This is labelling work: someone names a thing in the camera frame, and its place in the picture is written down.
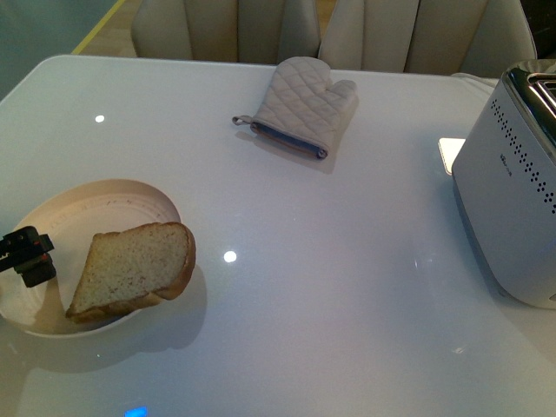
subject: oven mitt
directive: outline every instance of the oven mitt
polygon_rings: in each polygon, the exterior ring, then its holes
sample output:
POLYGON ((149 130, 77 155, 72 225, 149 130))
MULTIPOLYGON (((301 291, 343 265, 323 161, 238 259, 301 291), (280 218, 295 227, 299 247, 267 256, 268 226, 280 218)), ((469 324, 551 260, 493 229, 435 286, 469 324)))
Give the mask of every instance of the oven mitt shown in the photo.
POLYGON ((255 133, 324 159, 340 141, 337 129, 356 100, 353 81, 332 84, 323 61, 296 56, 280 63, 255 116, 236 116, 255 133))

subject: toaster vent hole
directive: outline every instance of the toaster vent hole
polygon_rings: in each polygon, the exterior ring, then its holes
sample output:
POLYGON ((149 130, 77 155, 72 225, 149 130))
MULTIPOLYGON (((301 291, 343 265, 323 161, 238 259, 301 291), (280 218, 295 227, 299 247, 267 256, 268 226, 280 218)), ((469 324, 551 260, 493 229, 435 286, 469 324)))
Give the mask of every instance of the toaster vent hole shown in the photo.
POLYGON ((523 169, 524 172, 526 174, 531 174, 531 185, 537 189, 537 193, 543 195, 542 198, 545 204, 548 204, 552 214, 556 215, 556 197, 554 196, 554 192, 550 192, 550 189, 546 186, 546 182, 541 180, 540 172, 533 171, 533 163, 528 160, 527 152, 524 149, 523 144, 520 143, 517 135, 513 133, 512 127, 508 125, 509 121, 506 118, 504 111, 502 111, 501 106, 498 104, 498 99, 494 99, 491 102, 490 108, 493 111, 494 117, 500 126, 500 130, 504 133, 505 138, 508 141, 507 143, 513 151, 516 159, 519 158, 518 161, 520 164, 525 164, 523 169))

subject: chair backrest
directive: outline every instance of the chair backrest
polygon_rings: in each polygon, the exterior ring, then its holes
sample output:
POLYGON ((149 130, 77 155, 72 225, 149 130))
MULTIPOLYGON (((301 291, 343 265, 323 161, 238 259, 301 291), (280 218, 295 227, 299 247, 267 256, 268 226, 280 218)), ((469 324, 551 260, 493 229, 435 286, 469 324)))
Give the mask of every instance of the chair backrest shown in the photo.
POLYGON ((492 77, 535 57, 520 0, 337 0, 319 53, 336 69, 492 77))
POLYGON ((314 0, 143 0, 131 37, 142 57, 272 64, 321 42, 314 0))

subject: white toaster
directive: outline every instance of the white toaster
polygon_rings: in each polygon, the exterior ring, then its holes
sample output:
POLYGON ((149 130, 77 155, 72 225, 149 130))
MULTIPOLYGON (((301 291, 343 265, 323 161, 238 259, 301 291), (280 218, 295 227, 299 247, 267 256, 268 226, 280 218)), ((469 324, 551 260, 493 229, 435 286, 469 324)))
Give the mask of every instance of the white toaster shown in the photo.
POLYGON ((452 171, 494 278, 518 300, 556 308, 556 60, 504 73, 452 171))

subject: slice of bread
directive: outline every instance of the slice of bread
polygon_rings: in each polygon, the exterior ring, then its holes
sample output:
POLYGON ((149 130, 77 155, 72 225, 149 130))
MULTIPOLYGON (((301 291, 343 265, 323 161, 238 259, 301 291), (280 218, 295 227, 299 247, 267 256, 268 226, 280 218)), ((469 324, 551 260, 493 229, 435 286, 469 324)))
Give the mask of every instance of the slice of bread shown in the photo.
POLYGON ((66 317, 107 320, 172 300, 195 266, 195 238, 178 222, 96 234, 66 317))

